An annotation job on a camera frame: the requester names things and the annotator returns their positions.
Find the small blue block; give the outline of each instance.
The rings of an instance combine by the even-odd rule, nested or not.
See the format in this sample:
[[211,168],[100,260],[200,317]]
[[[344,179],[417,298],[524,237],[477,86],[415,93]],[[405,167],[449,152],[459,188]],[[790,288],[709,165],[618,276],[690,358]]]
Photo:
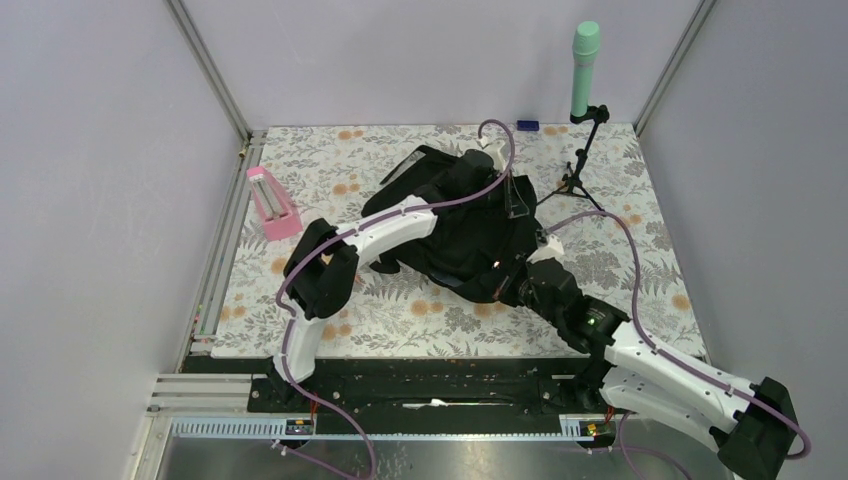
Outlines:
[[518,131],[520,132],[538,132],[539,122],[536,120],[519,120],[515,122]]

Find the floral tablecloth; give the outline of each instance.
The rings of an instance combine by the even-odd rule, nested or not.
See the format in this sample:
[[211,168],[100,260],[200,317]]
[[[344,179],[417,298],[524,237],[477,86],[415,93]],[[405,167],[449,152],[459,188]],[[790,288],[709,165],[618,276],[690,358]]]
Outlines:
[[[488,127],[490,137],[502,137]],[[516,174],[530,176],[537,196],[557,187],[565,162],[585,143],[588,125],[547,125],[515,132]],[[421,144],[448,152],[474,148],[476,126],[277,127],[268,132],[261,164],[285,185],[304,226],[360,218],[379,181]],[[680,268],[630,125],[602,125],[581,175],[607,210],[622,216],[638,242],[643,283],[640,318],[685,353],[704,354]],[[592,208],[555,196],[537,218],[552,225]],[[284,312],[274,305],[283,267],[299,235],[267,242],[251,202],[230,275],[214,357],[266,357],[279,349]],[[590,218],[561,231],[562,259],[584,293],[630,311],[633,259],[620,227]],[[397,275],[361,268],[347,306],[323,332],[321,357],[528,357],[578,355],[547,322],[524,308],[475,305],[404,267]]]

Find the pink object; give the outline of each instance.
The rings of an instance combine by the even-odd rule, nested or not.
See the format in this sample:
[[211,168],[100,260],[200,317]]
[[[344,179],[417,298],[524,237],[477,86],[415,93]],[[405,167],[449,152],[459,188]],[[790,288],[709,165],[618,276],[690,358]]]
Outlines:
[[303,230],[297,207],[271,172],[265,167],[253,167],[247,170],[247,179],[269,242],[289,238]]

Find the gray wall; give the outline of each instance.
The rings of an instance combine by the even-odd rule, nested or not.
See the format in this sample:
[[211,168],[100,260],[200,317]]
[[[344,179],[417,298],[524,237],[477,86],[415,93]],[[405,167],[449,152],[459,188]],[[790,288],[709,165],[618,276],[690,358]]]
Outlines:
[[846,17],[720,2],[642,138],[714,361],[784,382],[812,436],[785,479],[845,477]]
[[238,141],[161,1],[0,3],[0,478],[119,478]]
[[253,128],[568,122],[571,41],[601,25],[592,99],[631,122],[698,0],[186,0]]

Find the black tripod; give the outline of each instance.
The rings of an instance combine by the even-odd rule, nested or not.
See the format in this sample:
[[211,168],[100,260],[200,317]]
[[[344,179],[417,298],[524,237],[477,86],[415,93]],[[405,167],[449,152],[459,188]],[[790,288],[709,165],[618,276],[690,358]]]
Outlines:
[[592,198],[592,195],[586,191],[586,188],[583,187],[583,181],[580,180],[580,172],[583,170],[583,167],[586,166],[586,159],[589,157],[589,148],[592,146],[592,140],[595,139],[595,134],[598,132],[598,126],[609,120],[609,110],[607,110],[607,106],[601,105],[600,107],[589,107],[586,109],[585,115],[581,117],[575,117],[574,115],[571,116],[571,123],[574,124],[583,123],[586,120],[592,120],[595,124],[592,125],[592,132],[589,134],[589,139],[586,140],[586,146],[575,152],[575,155],[577,156],[577,167],[572,170],[571,162],[566,163],[565,175],[562,176],[562,186],[549,193],[545,198],[539,200],[536,205],[541,205],[542,202],[554,195],[568,195],[569,197],[585,198],[592,202],[592,205],[594,205],[598,210],[604,210],[598,202]]

